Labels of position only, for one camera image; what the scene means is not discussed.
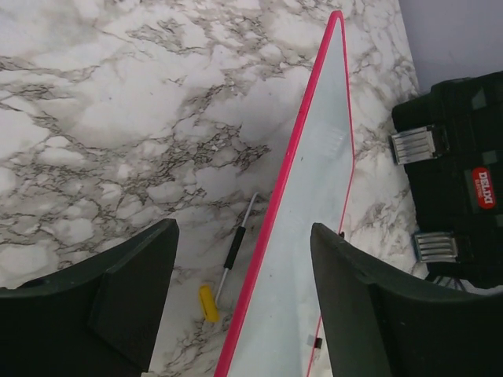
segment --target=black toolbox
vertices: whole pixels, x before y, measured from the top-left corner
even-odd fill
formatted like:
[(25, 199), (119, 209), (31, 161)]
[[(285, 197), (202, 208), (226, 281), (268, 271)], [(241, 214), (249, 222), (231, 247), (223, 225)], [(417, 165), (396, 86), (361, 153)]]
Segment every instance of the black toolbox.
[(392, 112), (430, 273), (503, 284), (503, 72), (441, 82)]

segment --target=marble table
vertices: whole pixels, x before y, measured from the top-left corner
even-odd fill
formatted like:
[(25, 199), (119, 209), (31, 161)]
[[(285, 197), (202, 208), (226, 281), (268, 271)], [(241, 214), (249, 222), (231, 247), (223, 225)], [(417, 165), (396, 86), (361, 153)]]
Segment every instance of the marble table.
[[(346, 20), (356, 167), (343, 230), (411, 273), (414, 207), (387, 136), (417, 80), (398, 0), (0, 0), (0, 285), (160, 218), (181, 229), (153, 376), (212, 375), (329, 14)], [(203, 321), (233, 230), (261, 193)], [(311, 375), (330, 375), (317, 355)]]

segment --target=red label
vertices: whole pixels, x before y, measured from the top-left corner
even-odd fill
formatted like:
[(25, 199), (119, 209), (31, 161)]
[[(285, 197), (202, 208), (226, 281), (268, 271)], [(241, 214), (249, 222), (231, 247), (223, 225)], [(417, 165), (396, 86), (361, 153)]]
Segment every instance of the red label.
[(493, 182), (490, 180), (489, 170), (485, 167), (476, 167), (472, 171), (473, 184), (477, 202), (484, 210), (490, 210), (496, 206), (496, 196), (494, 195)]

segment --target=pink edge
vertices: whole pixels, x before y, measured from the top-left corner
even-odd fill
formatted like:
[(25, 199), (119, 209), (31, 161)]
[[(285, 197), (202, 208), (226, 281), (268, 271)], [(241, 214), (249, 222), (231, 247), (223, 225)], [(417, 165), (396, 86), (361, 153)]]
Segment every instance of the pink edge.
[[(281, 197), (283, 196), (283, 192), (285, 191), (285, 186), (288, 180), (288, 176), (290, 174), (290, 169), (292, 168), (293, 159), (296, 154), (297, 146), (299, 145), (300, 136), (302, 135), (303, 132), (304, 123), (306, 122), (307, 119), (307, 113), (309, 112), (311, 101), (313, 100), (314, 91), (316, 90), (316, 85), (318, 84), (318, 79), (321, 74), (321, 67), (323, 66), (323, 63), (325, 61), (325, 57), (329, 49), (329, 44), (332, 39), (332, 34), (335, 29), (337, 20), (339, 20), (341, 23), (341, 30), (343, 35), (344, 65), (346, 68), (346, 85), (347, 85), (347, 107), (349, 110), (349, 120), (351, 128), (351, 148), (353, 152), (353, 162), (351, 167), (350, 182), (347, 187), (346, 200), (344, 202), (343, 215), (341, 218), (339, 231), (342, 227), (344, 213), (346, 211), (347, 201), (349, 198), (351, 181), (353, 179), (354, 140), (353, 140), (353, 123), (351, 118), (351, 103), (349, 95), (349, 73), (347, 70), (346, 34), (344, 30), (344, 18), (343, 13), (341, 11), (335, 11), (332, 12), (332, 14), (330, 15), (329, 22), (327, 23), (327, 28), (325, 29), (323, 39), (321, 40), (320, 49), (318, 51), (318, 55), (316, 56), (316, 61), (314, 62), (313, 71), (311, 72), (309, 82), (307, 83), (306, 92), (304, 94), (302, 104), (300, 105), (299, 114), (297, 115), (296, 123), (293, 127), (292, 136), (290, 137), (290, 142), (288, 143), (288, 148), (285, 154), (285, 158), (283, 160), (283, 164), (281, 165), (276, 185), (273, 190), (273, 195), (271, 196), (270, 199), (269, 207), (267, 208), (266, 217), (264, 218), (262, 228), (260, 229), (259, 239), (257, 240), (255, 251), (250, 261), (250, 266), (248, 267), (246, 277), (244, 278), (243, 287), (241, 289), (240, 296), (237, 300), (233, 319), (230, 322), (229, 332), (227, 333), (226, 340), (223, 344), (222, 352), (220, 354), (220, 358), (218, 359), (217, 367), (215, 369), (214, 374), (215, 377), (226, 377), (227, 374), (229, 373), (230, 364), (233, 359), (234, 350), (236, 349), (237, 345), (237, 340), (239, 339), (239, 335), (244, 323), (244, 318), (246, 317), (246, 312), (248, 311), (248, 306), (250, 304), (250, 300), (252, 299), (252, 293), (255, 287), (255, 282), (257, 281), (260, 266), (262, 265), (264, 255), (266, 253), (267, 244), (269, 243), (270, 234), (273, 230), (276, 214), (280, 206)], [(318, 326), (316, 329), (317, 336), (320, 329), (320, 324), (321, 324), (321, 318), (318, 321)], [(309, 367), (307, 369), (307, 375), (310, 374), (313, 355), (314, 355), (314, 348), (311, 351), (311, 357)]]

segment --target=gray wall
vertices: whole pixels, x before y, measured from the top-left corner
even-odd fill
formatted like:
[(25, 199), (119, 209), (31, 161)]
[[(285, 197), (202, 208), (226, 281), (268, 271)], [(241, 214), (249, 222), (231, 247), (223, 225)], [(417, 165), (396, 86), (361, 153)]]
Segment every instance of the gray wall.
[(503, 0), (399, 0), (421, 92), (503, 71)]

